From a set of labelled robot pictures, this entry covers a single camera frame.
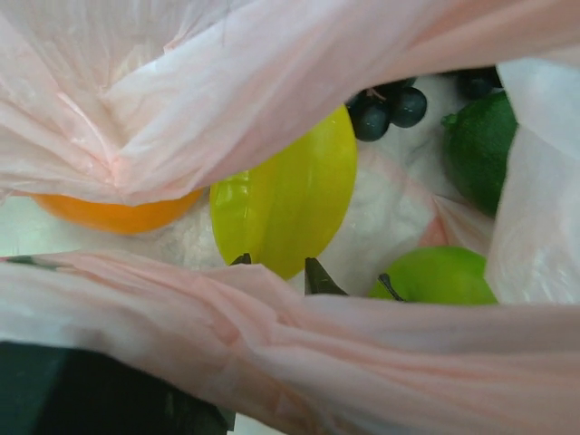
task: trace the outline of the orange fruit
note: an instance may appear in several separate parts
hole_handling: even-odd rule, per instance
[[[201,192],[194,190],[183,198],[135,207],[87,202],[61,195],[32,195],[32,198],[58,218],[87,228],[130,235],[161,228],[181,218]]]

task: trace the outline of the grape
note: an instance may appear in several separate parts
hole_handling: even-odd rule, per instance
[[[478,100],[493,91],[493,84],[478,71],[464,71],[457,78],[459,94],[468,100]]]
[[[503,88],[504,85],[499,79],[498,70],[495,66],[490,66],[488,68],[481,68],[481,75],[487,79],[494,88]]]
[[[416,88],[404,88],[392,105],[391,122],[408,129],[417,125],[427,113],[427,98]]]
[[[351,114],[354,136],[364,142],[379,140],[389,129],[391,115],[383,101],[372,101]]]
[[[366,90],[360,91],[360,92],[356,93],[355,95],[353,95],[351,97],[351,99],[349,101],[347,101],[344,105],[346,106],[346,109],[348,111],[350,111],[353,107],[356,107],[357,104],[359,104],[362,100],[364,100],[365,97],[366,97]]]
[[[396,97],[403,88],[412,86],[416,80],[416,77],[411,77],[405,80],[398,80],[397,82],[380,84],[375,86],[373,89],[383,98],[389,99]]]

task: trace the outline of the green fruit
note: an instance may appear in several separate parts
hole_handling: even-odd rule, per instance
[[[498,210],[517,121],[505,92],[472,102],[441,121],[443,166],[459,193],[489,216]]]
[[[392,263],[369,296],[425,304],[496,304],[483,277],[485,267],[483,256],[463,247],[421,247]]]

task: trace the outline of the black object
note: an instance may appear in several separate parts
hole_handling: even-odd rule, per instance
[[[474,72],[460,72],[457,77],[457,90],[459,95],[468,100],[478,100],[493,92],[491,82]]]
[[[352,111],[351,122],[356,139],[374,142],[384,136],[389,129],[391,111],[384,101],[376,100]]]
[[[427,97],[416,88],[404,88],[392,105],[391,122],[402,129],[417,125],[427,113]]]
[[[415,84],[416,80],[417,77],[410,77],[408,79],[398,80],[397,82],[380,84],[378,86],[374,86],[373,89],[384,99],[389,100],[391,98],[397,98],[399,96],[399,92],[401,92],[404,88]]]
[[[441,72],[440,74],[445,76],[445,77],[455,77],[460,72],[461,72],[461,70],[450,70],[450,71],[446,71],[446,72]]]
[[[336,285],[316,258],[307,258],[305,261],[304,292],[307,295],[348,295]]]
[[[504,85],[499,79],[498,69],[495,66],[489,66],[486,68],[475,68],[472,70],[467,70],[474,76],[481,77],[489,82],[491,86],[498,89],[503,89]]]
[[[226,435],[233,419],[98,353],[0,343],[2,435]]]
[[[252,257],[247,252],[236,258],[230,266],[235,265],[251,265]]]

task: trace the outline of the white plastic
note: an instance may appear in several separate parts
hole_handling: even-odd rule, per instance
[[[576,0],[0,0],[0,189],[177,198],[254,166],[365,86],[534,55],[546,60],[500,67],[520,130],[495,227],[444,180],[433,128],[413,150],[361,146],[322,259],[362,294],[397,255],[460,244],[488,254],[502,302],[576,304],[579,14]],[[377,174],[383,188],[365,182]],[[291,435],[580,426],[574,304],[303,298],[259,266],[40,261],[58,270],[0,265],[0,340],[105,352]]]

